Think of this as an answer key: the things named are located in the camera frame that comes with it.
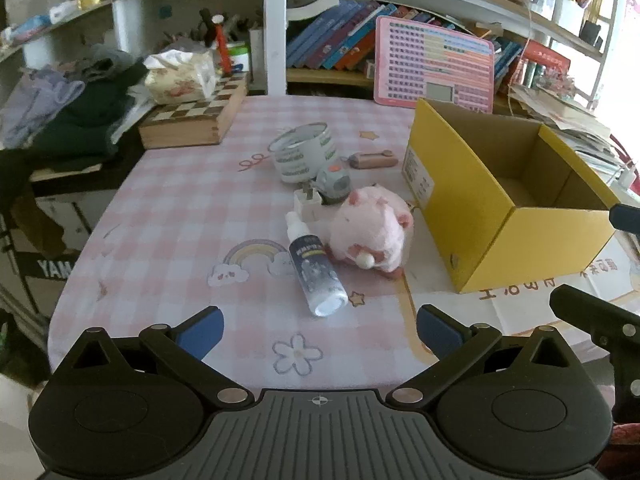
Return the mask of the clear spray bottle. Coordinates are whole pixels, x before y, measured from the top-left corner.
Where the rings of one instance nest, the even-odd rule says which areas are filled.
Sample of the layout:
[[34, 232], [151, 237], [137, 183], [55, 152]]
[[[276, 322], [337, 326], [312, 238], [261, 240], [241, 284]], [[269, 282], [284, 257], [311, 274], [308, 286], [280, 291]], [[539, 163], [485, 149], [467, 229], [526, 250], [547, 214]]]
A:
[[285, 215], [288, 252], [311, 313], [326, 318], [348, 303], [347, 292], [330, 261], [322, 240], [311, 232], [296, 211]]

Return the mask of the pink plush pig toy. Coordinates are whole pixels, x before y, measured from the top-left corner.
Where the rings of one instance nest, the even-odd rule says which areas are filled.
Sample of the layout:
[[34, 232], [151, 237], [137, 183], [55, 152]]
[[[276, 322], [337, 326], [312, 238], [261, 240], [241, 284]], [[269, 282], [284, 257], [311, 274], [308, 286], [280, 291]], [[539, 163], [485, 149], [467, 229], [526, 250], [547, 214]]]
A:
[[330, 258], [386, 278], [400, 278], [413, 237], [408, 203], [382, 185], [356, 188], [329, 225]]

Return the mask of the white wall charger plug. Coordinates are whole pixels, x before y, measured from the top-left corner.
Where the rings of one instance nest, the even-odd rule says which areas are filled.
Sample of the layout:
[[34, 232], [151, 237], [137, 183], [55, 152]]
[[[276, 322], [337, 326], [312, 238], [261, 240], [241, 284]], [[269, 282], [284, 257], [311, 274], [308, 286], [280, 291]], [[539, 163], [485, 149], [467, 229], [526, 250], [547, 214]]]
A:
[[294, 192], [293, 210], [305, 223], [329, 221], [335, 214], [334, 207], [323, 201], [322, 195], [310, 182], [305, 182]]

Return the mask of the clear packing tape roll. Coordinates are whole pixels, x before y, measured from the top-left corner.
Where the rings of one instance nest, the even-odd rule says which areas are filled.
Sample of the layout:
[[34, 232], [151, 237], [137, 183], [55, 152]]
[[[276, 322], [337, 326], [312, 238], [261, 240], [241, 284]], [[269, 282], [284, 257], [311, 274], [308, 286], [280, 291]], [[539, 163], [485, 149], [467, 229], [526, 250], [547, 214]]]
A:
[[337, 162], [337, 147], [325, 122], [297, 126], [268, 145], [268, 152], [284, 183], [297, 184], [318, 176], [318, 172]]

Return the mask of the stack of papers and books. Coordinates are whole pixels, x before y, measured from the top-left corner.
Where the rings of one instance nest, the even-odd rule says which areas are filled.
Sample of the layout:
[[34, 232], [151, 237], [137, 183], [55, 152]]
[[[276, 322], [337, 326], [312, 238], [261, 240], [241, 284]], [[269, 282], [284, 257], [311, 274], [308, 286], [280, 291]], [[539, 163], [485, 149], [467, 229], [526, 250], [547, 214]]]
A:
[[551, 128], [606, 183], [623, 175], [626, 164], [614, 148], [611, 130], [588, 112], [544, 89], [514, 86], [509, 89], [508, 98]]

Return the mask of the yellow cardboard box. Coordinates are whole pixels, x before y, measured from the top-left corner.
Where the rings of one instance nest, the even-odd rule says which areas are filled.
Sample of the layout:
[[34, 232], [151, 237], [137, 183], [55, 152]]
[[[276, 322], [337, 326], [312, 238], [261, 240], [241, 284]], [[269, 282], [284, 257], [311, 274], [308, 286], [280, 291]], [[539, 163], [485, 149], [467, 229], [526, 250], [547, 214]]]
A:
[[457, 292], [585, 270], [618, 202], [549, 127], [416, 103], [402, 173]]

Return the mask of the pink checkered tablecloth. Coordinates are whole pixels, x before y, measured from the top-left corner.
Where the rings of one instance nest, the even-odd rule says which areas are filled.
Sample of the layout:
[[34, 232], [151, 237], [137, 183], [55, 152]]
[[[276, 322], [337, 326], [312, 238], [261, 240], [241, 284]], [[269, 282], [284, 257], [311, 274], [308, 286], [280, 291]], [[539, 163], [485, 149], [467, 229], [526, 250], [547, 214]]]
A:
[[247, 389], [387, 390], [434, 362], [416, 334], [421, 301], [508, 335], [553, 324], [550, 292], [564, 283], [638, 310], [639, 267], [621, 237], [599, 246], [597, 258], [577, 273], [561, 274], [559, 255], [545, 252], [546, 270], [536, 280], [459, 294], [419, 222], [402, 278], [339, 266], [347, 302], [326, 318], [315, 316], [285, 259], [293, 192], [267, 146], [286, 128], [316, 120], [329, 125], [345, 151], [403, 151], [427, 130], [408, 108], [262, 96], [243, 103], [218, 146], [147, 151], [67, 280], [50, 323], [50, 361], [60, 364], [89, 327], [130, 337], [215, 306], [224, 316], [224, 336], [205, 361]]

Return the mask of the red box on shelf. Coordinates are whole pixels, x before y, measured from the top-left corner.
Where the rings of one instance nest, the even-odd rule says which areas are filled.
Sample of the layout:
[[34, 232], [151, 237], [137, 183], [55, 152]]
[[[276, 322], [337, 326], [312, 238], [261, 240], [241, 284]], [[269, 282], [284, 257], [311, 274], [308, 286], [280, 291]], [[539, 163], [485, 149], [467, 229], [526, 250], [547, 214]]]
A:
[[534, 62], [545, 68], [551, 68], [560, 74], [567, 74], [570, 69], [570, 59], [552, 49], [530, 40], [523, 50], [522, 58]]

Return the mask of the pink utility knife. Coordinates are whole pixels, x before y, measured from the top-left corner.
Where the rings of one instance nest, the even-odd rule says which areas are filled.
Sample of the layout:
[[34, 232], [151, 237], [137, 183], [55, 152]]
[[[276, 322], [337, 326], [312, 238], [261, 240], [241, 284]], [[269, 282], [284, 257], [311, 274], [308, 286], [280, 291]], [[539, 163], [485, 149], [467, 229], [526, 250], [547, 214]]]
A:
[[398, 164], [398, 157], [391, 150], [376, 153], [355, 153], [348, 158], [349, 166], [358, 170], [390, 168]]

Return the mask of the wooden chess board box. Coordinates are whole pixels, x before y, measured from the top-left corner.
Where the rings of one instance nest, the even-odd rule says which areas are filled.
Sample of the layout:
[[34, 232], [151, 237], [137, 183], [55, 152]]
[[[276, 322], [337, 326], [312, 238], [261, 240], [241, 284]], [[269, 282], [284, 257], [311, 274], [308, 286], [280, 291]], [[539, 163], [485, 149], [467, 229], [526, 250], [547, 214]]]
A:
[[210, 100], [157, 106], [138, 130], [146, 150], [218, 145], [247, 95], [248, 73], [224, 77]]

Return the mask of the pink learning tablet board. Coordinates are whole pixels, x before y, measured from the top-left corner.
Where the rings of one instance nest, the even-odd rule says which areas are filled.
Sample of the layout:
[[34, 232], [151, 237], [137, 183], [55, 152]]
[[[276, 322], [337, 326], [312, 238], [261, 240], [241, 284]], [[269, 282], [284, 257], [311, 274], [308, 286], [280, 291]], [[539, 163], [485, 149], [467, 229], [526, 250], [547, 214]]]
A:
[[375, 26], [373, 99], [413, 108], [420, 99], [491, 113], [491, 42], [417, 21], [381, 16]]

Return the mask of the pile of clothes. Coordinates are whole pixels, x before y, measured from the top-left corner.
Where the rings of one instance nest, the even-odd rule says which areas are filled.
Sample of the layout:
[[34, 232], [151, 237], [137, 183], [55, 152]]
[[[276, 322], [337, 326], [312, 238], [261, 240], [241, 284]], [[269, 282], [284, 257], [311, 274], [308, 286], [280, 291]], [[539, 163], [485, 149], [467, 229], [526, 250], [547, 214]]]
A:
[[114, 132], [134, 107], [130, 88], [147, 73], [105, 44], [70, 64], [26, 70], [1, 107], [1, 147], [60, 159], [113, 154]]

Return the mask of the floral tissue pack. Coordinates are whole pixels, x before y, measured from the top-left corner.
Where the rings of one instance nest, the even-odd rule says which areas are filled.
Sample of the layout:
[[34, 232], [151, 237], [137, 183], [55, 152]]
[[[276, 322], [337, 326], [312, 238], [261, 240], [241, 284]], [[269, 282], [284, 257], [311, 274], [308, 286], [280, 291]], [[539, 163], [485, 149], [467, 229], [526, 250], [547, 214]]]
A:
[[145, 88], [158, 105], [206, 101], [215, 93], [216, 65], [209, 50], [172, 49], [147, 56], [143, 65]]

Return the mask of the row of blue books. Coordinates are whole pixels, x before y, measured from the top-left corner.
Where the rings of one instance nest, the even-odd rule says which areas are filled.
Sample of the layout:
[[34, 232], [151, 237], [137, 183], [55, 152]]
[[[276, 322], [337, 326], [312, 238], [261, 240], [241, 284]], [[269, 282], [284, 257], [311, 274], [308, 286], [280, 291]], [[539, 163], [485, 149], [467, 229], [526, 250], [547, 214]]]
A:
[[450, 18], [411, 6], [381, 0], [340, 0], [337, 6], [323, 11], [292, 33], [286, 44], [285, 66], [356, 70], [373, 55], [376, 18], [385, 15], [461, 30]]

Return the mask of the white bookshelf frame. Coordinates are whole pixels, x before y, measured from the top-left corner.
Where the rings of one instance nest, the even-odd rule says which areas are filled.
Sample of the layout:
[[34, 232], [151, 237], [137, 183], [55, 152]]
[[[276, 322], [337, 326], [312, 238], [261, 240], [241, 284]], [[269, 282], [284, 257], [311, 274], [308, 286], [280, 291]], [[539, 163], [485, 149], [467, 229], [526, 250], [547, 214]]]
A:
[[[18, 21], [30, 11], [45, 11], [52, 3], [65, 0], [20, 0], [10, 18]], [[286, 8], [311, 0], [100, 0], [87, 9], [75, 11], [66, 22], [58, 23], [33, 36], [22, 46], [1, 55], [1, 94], [8, 96], [24, 66], [43, 66], [55, 60], [68, 60], [110, 32], [116, 46], [141, 56], [151, 52], [164, 32], [186, 27], [186, 16], [203, 6], [212, 11], [261, 18], [264, 29], [265, 89], [278, 96], [286, 89], [285, 33]], [[499, 23], [511, 36], [521, 36], [544, 44], [564, 44], [594, 62], [604, 63], [605, 48], [587, 44], [577, 35], [543, 16], [530, 13], [518, 0], [383, 0], [414, 6], [425, 11], [469, 23]]]

